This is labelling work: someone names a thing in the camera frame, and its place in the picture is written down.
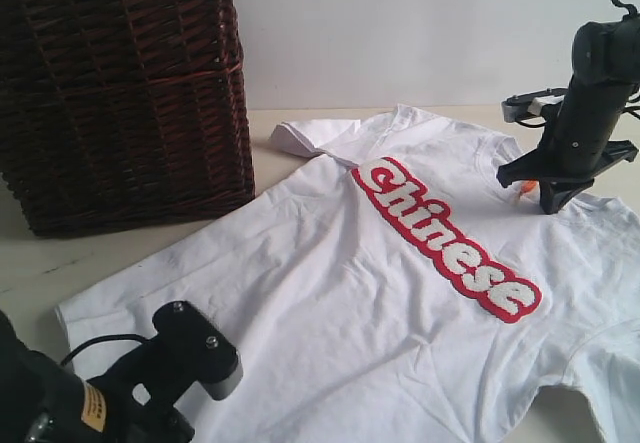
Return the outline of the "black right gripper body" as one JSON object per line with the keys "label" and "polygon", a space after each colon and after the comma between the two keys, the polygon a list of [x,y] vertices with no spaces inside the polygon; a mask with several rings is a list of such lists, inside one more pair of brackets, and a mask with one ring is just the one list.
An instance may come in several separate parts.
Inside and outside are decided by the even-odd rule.
{"label": "black right gripper body", "polygon": [[557,102],[544,104],[538,113],[546,120],[538,145],[539,182],[586,179],[596,166],[621,116],[617,108]]}

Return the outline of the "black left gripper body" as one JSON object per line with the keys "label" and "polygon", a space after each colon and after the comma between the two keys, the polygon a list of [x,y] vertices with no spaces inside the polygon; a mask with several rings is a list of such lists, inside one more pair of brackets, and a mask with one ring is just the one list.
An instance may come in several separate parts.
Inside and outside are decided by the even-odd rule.
{"label": "black left gripper body", "polygon": [[86,344],[138,343],[101,375],[89,380],[106,399],[103,442],[190,442],[195,430],[176,403],[195,382],[166,337],[134,334],[96,337]]}

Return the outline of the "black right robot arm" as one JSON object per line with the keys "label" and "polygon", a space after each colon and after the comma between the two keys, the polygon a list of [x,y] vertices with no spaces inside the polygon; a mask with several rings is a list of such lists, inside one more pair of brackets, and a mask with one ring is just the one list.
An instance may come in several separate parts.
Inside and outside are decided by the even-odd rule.
{"label": "black right robot arm", "polygon": [[635,160],[639,149],[629,140],[610,139],[639,90],[639,18],[583,25],[572,45],[573,74],[566,88],[513,95],[501,103],[504,121],[543,134],[531,152],[502,165],[497,179],[507,188],[518,181],[539,184],[540,207],[550,215],[593,186],[595,177],[614,165]]}

